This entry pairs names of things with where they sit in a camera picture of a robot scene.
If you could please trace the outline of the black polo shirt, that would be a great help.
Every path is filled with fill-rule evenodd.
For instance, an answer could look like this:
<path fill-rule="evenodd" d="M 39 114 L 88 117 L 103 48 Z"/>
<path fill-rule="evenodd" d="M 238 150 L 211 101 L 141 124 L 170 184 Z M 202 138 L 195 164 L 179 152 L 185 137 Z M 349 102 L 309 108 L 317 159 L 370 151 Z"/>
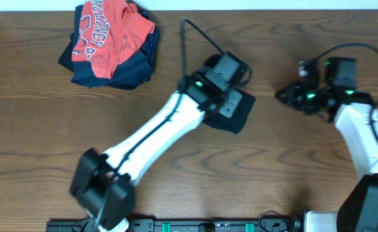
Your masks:
<path fill-rule="evenodd" d="M 239 83 L 232 87 L 239 89 L 240 93 L 242 94 L 242 100 L 232 118 L 226 118 L 216 112 L 205 116 L 205 119 L 202 121 L 203 124 L 218 130 L 229 131 L 234 134 L 238 134 L 244 128 L 247 122 L 247 117 L 249 116 L 249 113 L 256 101 L 256 98 L 253 95 L 241 90 L 241 88 L 247 85 L 251 80 L 252 70 L 247 68 L 247 72 L 249 73 L 249 76 L 245 81 L 246 83 Z"/>

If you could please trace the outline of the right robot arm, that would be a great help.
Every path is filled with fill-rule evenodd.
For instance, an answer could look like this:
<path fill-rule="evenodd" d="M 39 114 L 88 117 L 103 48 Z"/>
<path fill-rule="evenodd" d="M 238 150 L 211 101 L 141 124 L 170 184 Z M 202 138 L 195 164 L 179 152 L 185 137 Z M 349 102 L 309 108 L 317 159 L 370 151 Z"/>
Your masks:
<path fill-rule="evenodd" d="M 357 90 L 356 60 L 331 57 L 320 85 L 317 60 L 299 63 L 299 80 L 276 92 L 284 105 L 307 115 L 325 112 L 342 135 L 358 182 L 338 211 L 307 211 L 300 231 L 378 231 L 378 110 Z"/>

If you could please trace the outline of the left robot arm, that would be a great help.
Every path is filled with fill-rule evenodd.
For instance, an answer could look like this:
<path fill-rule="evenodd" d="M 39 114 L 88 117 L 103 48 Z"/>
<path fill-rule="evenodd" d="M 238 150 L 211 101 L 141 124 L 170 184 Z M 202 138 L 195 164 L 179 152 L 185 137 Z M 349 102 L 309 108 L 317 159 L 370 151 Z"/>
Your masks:
<path fill-rule="evenodd" d="M 251 68 L 230 52 L 216 54 L 186 75 L 162 109 L 126 140 L 80 159 L 70 193 L 90 217 L 79 231 L 126 231 L 135 188 L 150 166 L 186 133 L 206 124 L 239 133 L 254 98 L 241 90 Z"/>

